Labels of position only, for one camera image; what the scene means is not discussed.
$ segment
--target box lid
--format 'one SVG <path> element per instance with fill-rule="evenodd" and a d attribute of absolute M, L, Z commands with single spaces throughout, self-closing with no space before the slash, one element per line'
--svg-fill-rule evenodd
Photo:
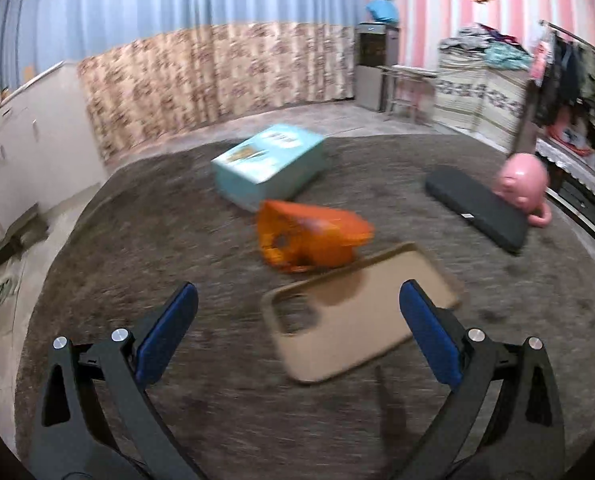
<path fill-rule="evenodd" d="M 289 124 L 274 124 L 213 159 L 213 163 L 255 182 L 266 182 L 324 137 Z"/>

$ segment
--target orange snack bag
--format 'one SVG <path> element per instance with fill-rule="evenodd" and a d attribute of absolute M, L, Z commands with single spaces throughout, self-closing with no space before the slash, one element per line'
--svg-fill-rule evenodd
<path fill-rule="evenodd" d="M 373 238 L 373 225 L 350 211 L 266 200 L 258 213 L 258 234 L 271 266 L 303 272 L 351 263 L 353 249 Z"/>

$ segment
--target pink handle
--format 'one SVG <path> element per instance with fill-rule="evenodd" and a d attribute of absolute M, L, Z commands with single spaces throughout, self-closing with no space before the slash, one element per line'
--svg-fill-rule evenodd
<path fill-rule="evenodd" d="M 533 227 L 546 227 L 551 223 L 553 219 L 553 214 L 551 213 L 551 206 L 548 205 L 548 202 L 544 200 L 542 205 L 540 206 L 542 210 L 542 216 L 537 215 L 529 215 L 529 224 Z"/>

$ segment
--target brown patterned curtain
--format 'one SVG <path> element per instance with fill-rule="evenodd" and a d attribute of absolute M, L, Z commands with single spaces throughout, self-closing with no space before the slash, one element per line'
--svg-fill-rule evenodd
<path fill-rule="evenodd" d="M 288 104 L 353 97 L 353 27 L 205 26 L 82 60 L 104 160 L 161 136 Z"/>

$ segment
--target dark gray carpet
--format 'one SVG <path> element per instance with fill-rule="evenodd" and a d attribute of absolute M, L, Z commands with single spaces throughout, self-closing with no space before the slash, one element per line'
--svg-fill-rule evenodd
<path fill-rule="evenodd" d="M 491 181 L 503 156 L 468 137 L 326 142 L 331 168 L 298 200 L 372 221 L 375 241 L 365 253 L 402 240 L 424 245 L 465 282 L 469 296 L 457 316 L 466 326 L 512 343 L 539 335 L 557 375 L 569 457 L 578 456 L 595 435 L 595 264 L 571 229 L 555 218 L 533 229 L 514 257 L 427 197 L 423 176 L 436 164 Z M 30 321 L 16 393 L 22 456 L 53 338 L 108 337 L 161 304 L 177 280 L 196 283 L 200 311 L 149 395 L 212 478 L 381 478 L 424 433 L 447 389 L 414 342 L 325 384 L 304 387 L 285 376 L 259 303 L 291 278 L 261 260 L 254 217 L 213 189 L 210 160 L 229 146 L 137 162 L 88 205 Z M 471 449 L 494 400 L 487 399 Z"/>

